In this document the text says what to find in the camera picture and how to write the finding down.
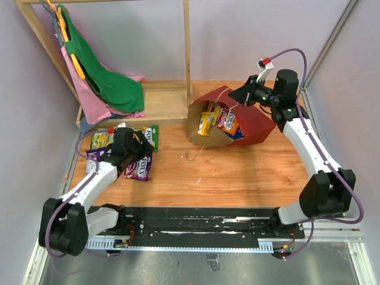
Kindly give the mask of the purple Fox's candy bag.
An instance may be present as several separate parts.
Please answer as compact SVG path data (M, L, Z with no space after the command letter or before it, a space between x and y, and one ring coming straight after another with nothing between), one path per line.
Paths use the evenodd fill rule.
M148 181L153 164L153 155L149 154L143 159L129 165L124 172L124 177L138 181Z

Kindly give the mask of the green Fox's candy bag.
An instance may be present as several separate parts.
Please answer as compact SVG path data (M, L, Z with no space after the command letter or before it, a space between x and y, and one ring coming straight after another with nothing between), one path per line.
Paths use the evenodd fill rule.
M115 129L115 127L97 129L97 132L91 135L90 149L103 148L112 144L114 142Z
M134 128L134 131L142 131L149 143L154 147L154 152L159 150L159 126L144 126Z

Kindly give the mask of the red brown paper bag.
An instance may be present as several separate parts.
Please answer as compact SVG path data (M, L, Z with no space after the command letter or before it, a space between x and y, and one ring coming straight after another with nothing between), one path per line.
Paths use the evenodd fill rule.
M232 99L233 90L224 85L188 107L186 134L191 143L204 147L259 144L266 140L275 123L254 106Z

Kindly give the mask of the orange Fox's candy bag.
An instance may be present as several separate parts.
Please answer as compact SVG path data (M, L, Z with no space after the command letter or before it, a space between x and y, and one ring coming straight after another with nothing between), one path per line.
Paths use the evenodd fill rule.
M217 103L214 110L218 111L215 126L224 132L234 134L239 126L235 114L224 103Z

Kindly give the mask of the yellow snack pack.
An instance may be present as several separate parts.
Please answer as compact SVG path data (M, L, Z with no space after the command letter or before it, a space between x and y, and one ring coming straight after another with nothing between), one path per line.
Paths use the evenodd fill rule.
M199 127L197 134L203 137L209 136L209 130L212 125L215 125L217 114L213 112L202 112L201 119L199 121Z

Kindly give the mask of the purple snack bag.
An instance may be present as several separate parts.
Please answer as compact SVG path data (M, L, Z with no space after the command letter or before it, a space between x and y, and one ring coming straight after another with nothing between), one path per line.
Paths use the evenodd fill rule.
M89 174L96 170L96 160L98 160L104 153L110 154L111 149L109 147L101 147L94 150L86 151L87 160L85 167L85 174Z

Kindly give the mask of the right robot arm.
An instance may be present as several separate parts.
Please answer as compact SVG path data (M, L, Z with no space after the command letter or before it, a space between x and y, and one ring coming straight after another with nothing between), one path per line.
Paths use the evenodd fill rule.
M259 103L270 108L273 122L293 144L309 176L296 202L273 209L268 229L277 238L301 221L330 218L348 211L350 191L356 182L354 172L343 169L315 136L308 114L298 103L298 84L295 71L281 69L273 88L251 75L243 86L229 93L240 105Z

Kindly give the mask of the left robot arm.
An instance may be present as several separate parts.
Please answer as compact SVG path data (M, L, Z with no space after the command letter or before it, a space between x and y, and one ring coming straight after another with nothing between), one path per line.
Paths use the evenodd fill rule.
M98 159L93 159L94 169L71 191L43 204L39 245L52 258L76 257L93 236L104 230L120 235L127 228L125 207L105 204L92 213L89 209L130 165L153 154L155 148L141 130L118 126L111 132L113 143Z

